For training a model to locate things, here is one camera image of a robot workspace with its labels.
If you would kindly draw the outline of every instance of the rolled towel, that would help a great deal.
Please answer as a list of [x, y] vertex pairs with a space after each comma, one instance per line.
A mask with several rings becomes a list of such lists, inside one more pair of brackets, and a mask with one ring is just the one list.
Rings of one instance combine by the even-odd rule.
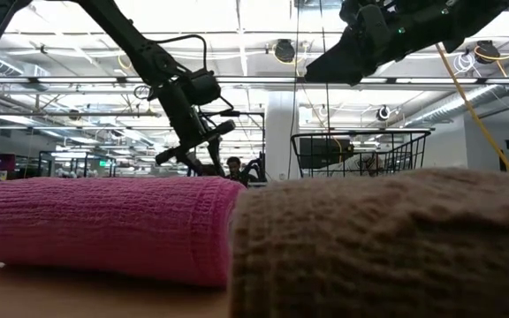
[[0, 182], [0, 262], [225, 286], [241, 189], [223, 178]]
[[232, 317], [509, 317], [509, 174], [271, 185], [234, 223]]

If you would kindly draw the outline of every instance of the person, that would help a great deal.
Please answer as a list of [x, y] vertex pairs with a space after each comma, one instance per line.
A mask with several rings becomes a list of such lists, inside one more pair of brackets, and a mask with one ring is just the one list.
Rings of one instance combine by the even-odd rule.
[[258, 181], [255, 176], [240, 170], [241, 165], [238, 157], [229, 157], [229, 159], [227, 159], [227, 166], [229, 166], [229, 175], [225, 178], [238, 181], [244, 186], [248, 186], [249, 182]]

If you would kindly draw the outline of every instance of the black wire basket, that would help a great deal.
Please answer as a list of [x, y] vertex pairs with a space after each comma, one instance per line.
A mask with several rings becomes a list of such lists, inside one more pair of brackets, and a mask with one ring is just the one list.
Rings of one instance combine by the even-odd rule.
[[355, 128], [291, 137], [302, 178], [391, 175], [423, 166], [431, 129]]

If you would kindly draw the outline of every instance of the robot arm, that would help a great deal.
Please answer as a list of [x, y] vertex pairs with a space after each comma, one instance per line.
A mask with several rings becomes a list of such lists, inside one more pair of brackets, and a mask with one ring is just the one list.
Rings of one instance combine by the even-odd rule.
[[[131, 59], [142, 80], [151, 87], [150, 99], [158, 98], [179, 137], [179, 146], [156, 157], [165, 163], [172, 157], [196, 173], [201, 170], [186, 156], [189, 149], [208, 142], [208, 150], [216, 171], [223, 176], [219, 160], [220, 136], [232, 131], [235, 124], [228, 120], [211, 128], [199, 116], [194, 105], [204, 105], [220, 98], [221, 87], [213, 72], [205, 67], [191, 72], [161, 48], [157, 42], [145, 38], [117, 7], [114, 0], [72, 0], [102, 27]], [[31, 0], [0, 0], [0, 38], [12, 16], [31, 3]]]
[[488, 25], [509, 0], [345, 0], [337, 45], [308, 65], [306, 80], [356, 85], [376, 68], [438, 42], [447, 53]]

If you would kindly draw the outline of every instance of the light fixture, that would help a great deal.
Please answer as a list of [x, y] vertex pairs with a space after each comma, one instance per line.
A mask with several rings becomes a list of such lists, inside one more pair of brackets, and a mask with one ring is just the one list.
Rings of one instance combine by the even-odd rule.
[[0, 78], [0, 83], [28, 83], [29, 80], [28, 78], [21, 78], [21, 77], [15, 77], [15, 78], [12, 78], [12, 77], [5, 77], [5, 78]]
[[237, 76], [218, 76], [217, 81], [224, 84], [264, 84], [264, 83], [292, 83], [295, 81], [292, 77], [237, 77]]
[[51, 131], [42, 131], [42, 133], [48, 134], [49, 136], [52, 136], [52, 137], [64, 138], [63, 135], [60, 135], [58, 133], [51, 132]]
[[322, 117], [326, 117], [329, 115], [329, 111], [324, 106], [322, 108], [320, 108], [318, 112], [319, 112], [319, 115]]
[[0, 126], [0, 130], [26, 130], [25, 126]]
[[130, 155], [131, 154], [131, 151], [126, 150], [126, 149], [117, 149], [117, 150], [113, 150], [113, 152], [118, 155]]
[[[457, 79], [460, 84], [474, 84], [478, 79]], [[452, 84], [452, 79], [396, 79], [397, 84]]]
[[35, 130], [48, 131], [48, 130], [76, 130], [78, 127], [73, 126], [40, 126], [33, 127]]
[[21, 116], [0, 116], [0, 119], [22, 125], [32, 125], [34, 123], [34, 120]]
[[109, 77], [42, 77], [38, 78], [38, 81], [41, 83], [115, 83], [117, 79]]
[[[87, 153], [80, 153], [80, 152], [65, 152], [65, 153], [60, 153], [60, 152], [54, 152], [54, 153], [51, 153], [50, 155], [52, 155], [53, 157], [58, 157], [58, 158], [83, 159], [83, 158], [86, 158]], [[87, 159], [94, 159], [94, 158], [95, 157], [93, 155], [87, 155]]]
[[89, 139], [89, 138], [86, 138], [86, 137], [68, 137], [68, 138], [71, 139], [71, 140], [74, 140], [76, 142], [86, 143], [86, 144], [96, 144], [96, 143], [99, 143], [99, 141], [97, 141], [97, 140]]
[[278, 39], [274, 47], [274, 57], [282, 63], [291, 63], [296, 57], [296, 49], [290, 39]]
[[388, 118], [390, 118], [390, 114], [391, 114], [390, 108], [384, 105], [383, 107], [380, 108], [380, 110], [376, 112], [376, 119], [380, 121], [386, 121], [388, 120]]

